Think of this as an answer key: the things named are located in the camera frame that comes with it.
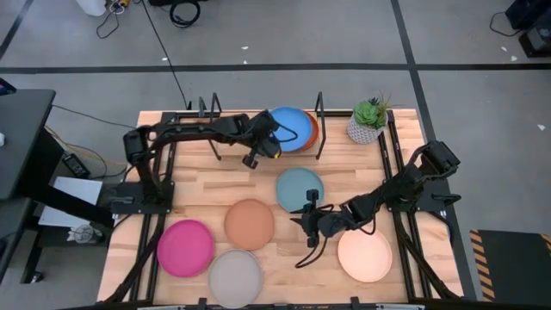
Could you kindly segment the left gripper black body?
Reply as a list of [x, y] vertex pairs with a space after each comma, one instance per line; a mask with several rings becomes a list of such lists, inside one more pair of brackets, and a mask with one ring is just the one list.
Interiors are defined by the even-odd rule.
[[278, 140], [274, 136], [274, 131], [279, 128], [279, 125], [268, 110], [264, 110], [254, 116], [250, 120], [249, 125], [250, 127], [245, 131], [241, 139], [241, 144], [249, 147], [251, 150], [243, 157], [242, 163], [250, 169], [256, 169], [258, 162], [255, 157], [256, 155], [260, 155], [257, 147], [263, 140]]

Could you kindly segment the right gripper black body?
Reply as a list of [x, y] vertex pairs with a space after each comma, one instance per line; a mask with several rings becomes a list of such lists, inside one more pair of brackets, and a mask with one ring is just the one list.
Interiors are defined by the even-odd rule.
[[306, 239], [306, 245], [308, 248], [315, 248], [319, 244], [320, 234], [330, 238], [343, 230], [343, 214], [341, 211], [335, 211], [333, 204], [318, 207], [319, 191], [317, 189], [309, 189], [306, 192], [306, 199], [308, 203], [302, 209], [302, 215], [308, 216], [305, 228], [308, 229], [309, 236]]

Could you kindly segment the bright blue plate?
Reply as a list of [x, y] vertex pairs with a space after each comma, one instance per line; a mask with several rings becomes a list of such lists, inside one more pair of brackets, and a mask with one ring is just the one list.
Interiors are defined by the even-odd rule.
[[312, 131], [312, 125], [305, 112], [293, 107], [279, 107], [270, 110], [273, 117], [274, 113], [280, 113], [285, 118], [284, 140], [280, 141], [281, 149], [284, 152], [298, 151], [309, 139]]

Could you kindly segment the pale blue-grey plate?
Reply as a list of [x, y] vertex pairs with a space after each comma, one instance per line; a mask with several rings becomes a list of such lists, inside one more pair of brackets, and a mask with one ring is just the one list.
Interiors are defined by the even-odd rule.
[[276, 182], [277, 201], [289, 213], [300, 210], [309, 202], [306, 197], [309, 189], [319, 192], [318, 203], [324, 201], [325, 187], [317, 173], [300, 167], [285, 170]]

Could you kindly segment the orange-red plate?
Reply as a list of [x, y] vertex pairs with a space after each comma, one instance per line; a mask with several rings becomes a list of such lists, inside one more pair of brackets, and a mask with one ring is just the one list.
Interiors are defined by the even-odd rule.
[[305, 112], [305, 114], [309, 117], [310, 123], [312, 125], [312, 131], [306, 144], [303, 147], [301, 147], [300, 149], [301, 152], [311, 148], [316, 143], [319, 137], [319, 124], [318, 124], [317, 118], [312, 116], [309, 112]]

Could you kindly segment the cream plate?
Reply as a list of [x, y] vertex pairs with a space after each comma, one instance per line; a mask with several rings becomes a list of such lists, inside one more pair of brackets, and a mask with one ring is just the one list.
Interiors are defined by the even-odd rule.
[[393, 253], [386, 237], [359, 230], [345, 232], [337, 245], [337, 258], [343, 270], [359, 282], [378, 282], [391, 269]]

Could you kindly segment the terracotta plate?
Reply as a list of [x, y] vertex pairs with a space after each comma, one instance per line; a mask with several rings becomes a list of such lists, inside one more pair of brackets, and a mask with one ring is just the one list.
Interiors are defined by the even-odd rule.
[[255, 251], [267, 245], [275, 233], [275, 218], [269, 207], [255, 199], [236, 202], [224, 220], [227, 238], [238, 248]]

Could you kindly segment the grey plate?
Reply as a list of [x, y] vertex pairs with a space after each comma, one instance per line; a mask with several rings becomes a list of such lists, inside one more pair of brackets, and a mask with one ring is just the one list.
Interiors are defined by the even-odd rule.
[[245, 250], [220, 254], [208, 272], [209, 290], [226, 308], [245, 307], [255, 301], [263, 286], [263, 272], [256, 257]]

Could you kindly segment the magenta plate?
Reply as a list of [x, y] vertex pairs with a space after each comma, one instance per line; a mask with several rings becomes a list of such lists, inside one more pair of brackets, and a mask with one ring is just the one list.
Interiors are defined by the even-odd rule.
[[214, 258], [214, 236], [198, 220], [179, 220], [161, 236], [157, 258], [163, 270], [172, 276], [198, 276]]

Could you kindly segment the succulent in white patterned pot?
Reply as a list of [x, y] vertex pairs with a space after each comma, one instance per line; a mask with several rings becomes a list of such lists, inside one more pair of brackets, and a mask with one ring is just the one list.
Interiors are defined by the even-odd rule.
[[347, 126], [347, 134], [352, 141], [359, 145], [368, 145], [378, 140], [390, 121], [393, 107], [390, 99], [390, 94], [380, 91], [352, 109]]

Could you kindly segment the black power adapter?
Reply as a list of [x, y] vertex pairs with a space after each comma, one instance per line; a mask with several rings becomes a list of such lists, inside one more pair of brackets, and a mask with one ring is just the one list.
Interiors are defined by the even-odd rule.
[[74, 153], [66, 153], [61, 161], [74, 177], [80, 179], [88, 179], [90, 177], [90, 170]]

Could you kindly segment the white paper sheet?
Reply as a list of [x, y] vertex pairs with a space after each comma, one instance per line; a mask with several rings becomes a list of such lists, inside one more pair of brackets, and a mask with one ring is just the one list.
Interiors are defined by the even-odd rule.
[[[53, 187], [90, 204], [96, 204], [102, 189], [102, 182], [72, 177], [56, 177]], [[45, 206], [38, 224], [41, 226], [78, 228], [81, 225], [89, 225], [89, 222], [58, 209]]]

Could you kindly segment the white cylindrical bin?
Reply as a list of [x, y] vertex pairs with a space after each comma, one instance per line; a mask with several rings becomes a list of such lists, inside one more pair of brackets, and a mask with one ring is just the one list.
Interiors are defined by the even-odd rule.
[[81, 9], [89, 16], [102, 16], [106, 12], [106, 0], [76, 0]]

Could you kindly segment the black desk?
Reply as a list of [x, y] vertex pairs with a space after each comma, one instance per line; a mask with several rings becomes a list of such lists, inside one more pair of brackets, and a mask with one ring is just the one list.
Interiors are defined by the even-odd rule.
[[54, 90], [16, 90], [0, 96], [0, 283], [25, 230], [39, 231], [39, 204], [89, 221], [103, 232], [113, 229], [108, 209], [50, 185], [64, 150], [45, 129]]

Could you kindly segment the black equipment case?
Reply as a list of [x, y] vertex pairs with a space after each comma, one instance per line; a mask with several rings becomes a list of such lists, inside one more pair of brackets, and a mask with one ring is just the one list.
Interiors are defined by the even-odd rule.
[[548, 8], [551, 8], [551, 0], [514, 0], [505, 11], [505, 16], [513, 29], [524, 30], [531, 27]]

